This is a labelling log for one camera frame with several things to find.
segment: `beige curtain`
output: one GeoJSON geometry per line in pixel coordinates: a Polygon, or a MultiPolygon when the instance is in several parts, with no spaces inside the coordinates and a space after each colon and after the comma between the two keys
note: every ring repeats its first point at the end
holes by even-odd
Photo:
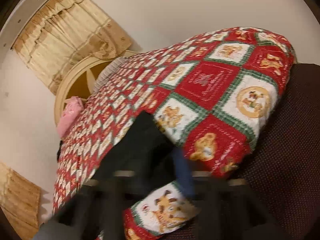
{"type": "Polygon", "coordinates": [[[49,0],[31,18],[14,48],[55,95],[81,59],[106,59],[131,45],[129,36],[90,0],[49,0]]]}
{"type": "Polygon", "coordinates": [[[39,201],[40,188],[0,162],[0,206],[22,240],[38,232],[39,201]]]}

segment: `white wall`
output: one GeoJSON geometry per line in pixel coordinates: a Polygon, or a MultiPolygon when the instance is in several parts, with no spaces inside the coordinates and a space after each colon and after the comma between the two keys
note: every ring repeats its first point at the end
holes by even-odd
{"type": "MultiPolygon", "coordinates": [[[[286,36],[300,62],[320,64],[320,26],[303,0],[93,1],[136,41],[133,49],[148,51],[209,30],[256,26],[286,36]]],[[[0,68],[0,160],[48,192],[49,201],[59,145],[53,105],[50,91],[9,51],[0,68]]],[[[44,208],[50,212],[51,203],[44,208]]]]}
{"type": "Polygon", "coordinates": [[[320,25],[303,0],[93,0],[144,51],[235,26],[281,33],[300,62],[320,65],[320,25]]]}
{"type": "Polygon", "coordinates": [[[43,189],[40,221],[52,210],[59,136],[54,95],[9,51],[0,70],[0,160],[43,189]]]}

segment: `pink cloth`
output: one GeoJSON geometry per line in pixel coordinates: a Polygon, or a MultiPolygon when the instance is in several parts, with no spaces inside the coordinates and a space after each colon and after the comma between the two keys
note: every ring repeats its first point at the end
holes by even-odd
{"type": "Polygon", "coordinates": [[[82,101],[79,97],[71,97],[70,101],[64,108],[60,121],[57,126],[58,134],[61,138],[65,136],[75,119],[83,109],[82,101]]]}

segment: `quilt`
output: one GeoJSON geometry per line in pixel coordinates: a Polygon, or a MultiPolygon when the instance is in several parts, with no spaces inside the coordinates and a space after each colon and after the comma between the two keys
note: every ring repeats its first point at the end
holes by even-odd
{"type": "Polygon", "coordinates": [[[61,147],[53,212],[91,178],[146,110],[214,176],[237,168],[284,92],[295,60],[276,33],[235,27],[134,55],[92,94],[61,147]]]}

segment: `gray pillow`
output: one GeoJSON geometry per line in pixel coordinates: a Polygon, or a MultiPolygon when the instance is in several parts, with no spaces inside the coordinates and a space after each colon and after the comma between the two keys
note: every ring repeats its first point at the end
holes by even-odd
{"type": "Polygon", "coordinates": [[[99,74],[93,91],[97,92],[103,85],[105,85],[108,80],[118,72],[118,70],[121,68],[121,66],[126,63],[128,60],[127,57],[118,57],[114,61],[112,61],[104,70],[101,71],[99,74]]]}

